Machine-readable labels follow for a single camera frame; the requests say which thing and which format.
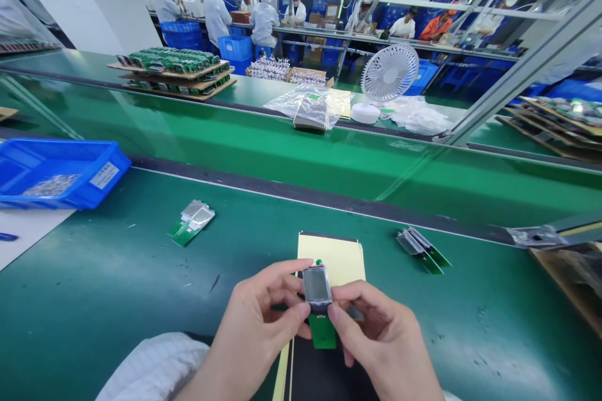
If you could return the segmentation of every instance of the fan base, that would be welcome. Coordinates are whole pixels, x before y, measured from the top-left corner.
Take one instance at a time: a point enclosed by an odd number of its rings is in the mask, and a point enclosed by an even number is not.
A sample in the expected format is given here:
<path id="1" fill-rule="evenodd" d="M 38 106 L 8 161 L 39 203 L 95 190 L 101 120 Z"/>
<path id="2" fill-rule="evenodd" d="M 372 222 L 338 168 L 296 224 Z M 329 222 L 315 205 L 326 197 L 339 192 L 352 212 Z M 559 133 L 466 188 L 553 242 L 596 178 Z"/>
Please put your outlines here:
<path id="1" fill-rule="evenodd" d="M 356 122 L 372 124 L 378 121 L 381 111 L 367 103 L 356 103 L 351 107 L 351 118 Z"/>

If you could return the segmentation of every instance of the finger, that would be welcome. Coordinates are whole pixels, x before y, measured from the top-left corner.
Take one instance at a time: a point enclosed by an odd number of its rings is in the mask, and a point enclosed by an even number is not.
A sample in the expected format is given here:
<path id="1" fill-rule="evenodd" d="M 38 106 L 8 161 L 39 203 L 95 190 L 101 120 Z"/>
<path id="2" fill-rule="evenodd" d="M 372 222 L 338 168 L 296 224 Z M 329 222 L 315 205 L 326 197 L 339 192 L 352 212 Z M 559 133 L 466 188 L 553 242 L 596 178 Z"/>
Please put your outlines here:
<path id="1" fill-rule="evenodd" d="M 337 330 L 343 346 L 365 367 L 366 362 L 372 360 L 371 341 L 364 335 L 359 325 L 339 306 L 329 305 L 328 317 Z"/>
<path id="2" fill-rule="evenodd" d="M 330 292 L 334 301 L 340 303 L 350 301 L 360 311 L 365 305 L 376 307 L 389 320 L 393 318 L 393 313 L 396 311 L 395 307 L 398 305 L 382 291 L 363 280 L 332 287 Z"/>
<path id="3" fill-rule="evenodd" d="M 279 320 L 284 314 L 285 312 L 282 310 L 272 310 L 272 322 Z M 309 325 L 301 323 L 301 327 L 297 330 L 297 336 L 311 340 L 312 330 L 309 328 Z"/>
<path id="4" fill-rule="evenodd" d="M 289 308 L 278 321 L 270 326 L 275 331 L 274 343 L 281 350 L 297 334 L 305 319 L 309 316 L 310 306 L 307 303 L 297 304 Z"/>
<path id="5" fill-rule="evenodd" d="M 268 295 L 270 296 L 270 307 L 282 303 L 285 303 L 288 307 L 294 307 L 297 304 L 305 302 L 292 291 L 285 289 L 269 291 Z"/>
<path id="6" fill-rule="evenodd" d="M 269 289 L 287 289 L 296 293 L 304 294 L 303 279 L 293 276 L 292 274 L 284 274 L 280 276 L 274 283 L 269 286 Z"/>
<path id="7" fill-rule="evenodd" d="M 347 368 L 353 367 L 354 362 L 356 361 L 351 353 L 347 351 L 347 348 L 343 346 L 343 358 L 345 359 L 345 366 Z"/>
<path id="8" fill-rule="evenodd" d="M 297 259 L 273 263 L 249 280 L 255 289 L 265 289 L 277 282 L 282 276 L 309 268 L 313 262 L 313 259 Z"/>

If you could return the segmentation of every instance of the white paper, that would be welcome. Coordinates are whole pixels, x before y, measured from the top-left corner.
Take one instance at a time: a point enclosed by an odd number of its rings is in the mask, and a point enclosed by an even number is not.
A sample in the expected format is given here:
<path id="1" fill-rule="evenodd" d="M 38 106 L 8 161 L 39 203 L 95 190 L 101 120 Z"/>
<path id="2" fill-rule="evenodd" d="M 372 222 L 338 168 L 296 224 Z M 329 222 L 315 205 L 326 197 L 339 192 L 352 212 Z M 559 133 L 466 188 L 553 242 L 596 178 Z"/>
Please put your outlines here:
<path id="1" fill-rule="evenodd" d="M 113 180 L 119 173 L 119 169 L 113 163 L 108 162 L 105 164 L 101 170 L 97 172 L 97 174 L 92 177 L 90 183 L 94 185 L 96 188 L 104 189 L 107 184 Z"/>
<path id="2" fill-rule="evenodd" d="M 338 6 L 329 6 L 326 9 L 326 17 L 336 16 L 338 13 Z"/>
<path id="3" fill-rule="evenodd" d="M 16 235 L 15 241 L 0 241 L 0 271 L 44 238 L 75 210 L 0 210 L 0 233 Z"/>

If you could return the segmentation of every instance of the label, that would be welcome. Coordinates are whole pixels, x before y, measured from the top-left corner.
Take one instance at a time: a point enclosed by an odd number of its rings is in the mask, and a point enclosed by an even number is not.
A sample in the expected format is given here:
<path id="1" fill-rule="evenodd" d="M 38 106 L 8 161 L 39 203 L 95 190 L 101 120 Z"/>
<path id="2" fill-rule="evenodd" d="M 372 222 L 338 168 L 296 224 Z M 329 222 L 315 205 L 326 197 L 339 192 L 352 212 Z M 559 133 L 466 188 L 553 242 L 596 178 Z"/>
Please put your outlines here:
<path id="1" fill-rule="evenodd" d="M 117 166 L 109 162 L 105 164 L 94 177 L 92 177 L 90 183 L 96 188 L 104 189 L 105 186 L 107 186 L 107 184 L 113 180 L 113 177 L 115 177 L 118 173 L 119 169 L 117 169 Z"/>

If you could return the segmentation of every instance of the green workbench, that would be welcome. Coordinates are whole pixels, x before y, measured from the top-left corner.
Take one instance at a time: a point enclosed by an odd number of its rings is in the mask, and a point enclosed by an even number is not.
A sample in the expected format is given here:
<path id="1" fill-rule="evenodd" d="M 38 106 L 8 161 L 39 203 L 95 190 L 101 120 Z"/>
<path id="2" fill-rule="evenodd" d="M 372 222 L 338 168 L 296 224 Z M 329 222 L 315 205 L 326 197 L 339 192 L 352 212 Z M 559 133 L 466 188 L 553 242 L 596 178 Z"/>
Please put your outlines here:
<path id="1" fill-rule="evenodd" d="M 216 217 L 186 248 L 166 231 L 192 200 Z M 402 227 L 131 169 L 0 272 L 6 399 L 92 400 L 143 339 L 211 337 L 233 286 L 294 258 L 299 231 L 358 239 L 366 278 L 417 315 L 443 388 L 464 401 L 598 400 L 602 347 L 524 250 L 420 229 L 453 267 L 426 274 Z M 271 400 L 275 372 L 257 395 Z"/>
<path id="2" fill-rule="evenodd" d="M 5 56 L 0 58 L 0 66 L 10 68 L 14 71 L 35 71 L 65 78 L 78 78 L 82 81 L 91 80 L 100 83 L 123 85 L 125 80 L 119 76 L 125 74 L 125 72 L 107 67 L 107 64 L 115 63 L 115 61 L 116 59 L 112 55 L 63 49 L 44 53 Z M 236 85 L 216 94 L 212 97 L 212 101 L 227 105 L 261 108 L 268 101 L 292 89 L 291 84 L 281 81 L 257 80 L 237 75 L 233 75 L 233 78 L 236 78 Z M 39 83 L 36 82 L 25 84 L 29 85 L 28 88 L 33 90 L 35 95 L 42 98 L 56 96 L 52 92 L 53 86 L 51 83 L 43 86 L 39 86 Z M 62 89 L 66 89 L 67 85 L 71 85 L 71 83 L 65 84 Z M 55 86 L 57 90 L 61 89 L 60 84 Z M 348 90 L 349 86 L 341 83 L 339 88 Z M 80 85 L 71 86 L 71 90 L 85 91 L 84 87 Z M 364 95 L 357 92 L 352 102 L 362 102 L 363 99 Z M 464 108 L 437 105 L 435 103 L 432 103 L 431 106 L 446 115 L 451 122 L 457 121 L 466 112 Z M 341 123 L 349 122 L 344 119 L 340 121 Z M 402 130 L 392 120 L 378 120 L 374 124 L 374 128 L 375 131 L 380 129 Z M 536 144 L 533 140 L 528 139 L 513 128 L 502 126 L 494 118 L 491 118 L 474 133 L 474 136 L 471 137 L 471 142 L 537 155 L 555 155 L 547 148 Z"/>

